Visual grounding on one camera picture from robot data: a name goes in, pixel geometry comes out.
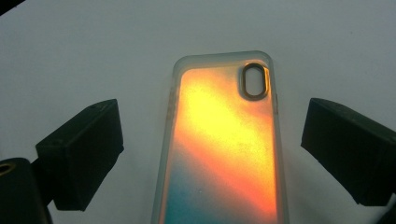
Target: black holder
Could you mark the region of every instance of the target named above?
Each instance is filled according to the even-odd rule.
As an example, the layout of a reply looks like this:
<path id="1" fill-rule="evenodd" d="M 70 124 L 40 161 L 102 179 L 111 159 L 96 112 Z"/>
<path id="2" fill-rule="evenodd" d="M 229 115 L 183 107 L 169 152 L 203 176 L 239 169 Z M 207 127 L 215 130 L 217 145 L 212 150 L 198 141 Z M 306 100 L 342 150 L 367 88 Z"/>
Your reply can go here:
<path id="1" fill-rule="evenodd" d="M 396 192 L 396 132 L 344 105 L 312 98 L 301 146 L 356 203 L 384 206 Z"/>
<path id="2" fill-rule="evenodd" d="M 88 106 L 35 147 L 0 161 L 0 223 L 52 223 L 47 205 L 84 211 L 123 151 L 117 100 Z"/>

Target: phone case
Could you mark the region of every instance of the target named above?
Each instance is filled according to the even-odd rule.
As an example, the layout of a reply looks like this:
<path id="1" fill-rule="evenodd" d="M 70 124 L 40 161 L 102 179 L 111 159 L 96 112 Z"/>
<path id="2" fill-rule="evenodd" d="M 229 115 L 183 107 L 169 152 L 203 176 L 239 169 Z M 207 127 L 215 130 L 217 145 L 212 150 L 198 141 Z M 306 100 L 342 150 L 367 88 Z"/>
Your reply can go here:
<path id="1" fill-rule="evenodd" d="M 246 71 L 263 91 L 246 91 Z M 174 68 L 152 223 L 288 223 L 271 58 L 188 56 Z"/>

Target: white backdrop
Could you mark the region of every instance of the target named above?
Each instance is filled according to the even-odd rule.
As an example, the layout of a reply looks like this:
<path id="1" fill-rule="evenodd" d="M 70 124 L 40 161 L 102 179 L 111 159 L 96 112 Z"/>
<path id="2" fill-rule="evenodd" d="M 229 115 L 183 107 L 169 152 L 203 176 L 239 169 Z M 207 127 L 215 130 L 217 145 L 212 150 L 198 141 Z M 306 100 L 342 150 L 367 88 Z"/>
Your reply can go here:
<path id="1" fill-rule="evenodd" d="M 84 212 L 54 223 L 149 223 L 174 63 L 262 50 L 275 63 L 290 223 L 375 223 L 300 147 L 308 102 L 347 105 L 396 130 L 396 3 L 27 0 L 0 17 L 0 160 L 87 105 L 117 98 L 125 150 Z"/>

